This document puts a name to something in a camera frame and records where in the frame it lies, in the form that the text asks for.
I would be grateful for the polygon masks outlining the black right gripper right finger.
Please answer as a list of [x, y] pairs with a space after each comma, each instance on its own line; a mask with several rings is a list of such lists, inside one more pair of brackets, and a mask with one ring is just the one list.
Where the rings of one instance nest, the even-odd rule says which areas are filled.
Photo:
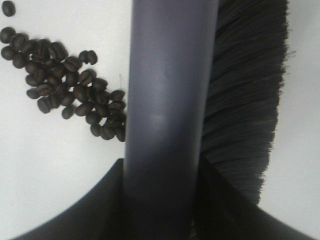
[[233, 187], [207, 159], [199, 160], [193, 220], [200, 240], [310, 240]]

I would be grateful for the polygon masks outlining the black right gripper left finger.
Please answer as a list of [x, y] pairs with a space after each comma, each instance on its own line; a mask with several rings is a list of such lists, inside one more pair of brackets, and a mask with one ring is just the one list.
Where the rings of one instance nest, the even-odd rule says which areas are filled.
[[123, 159], [71, 207], [16, 240], [121, 240]]

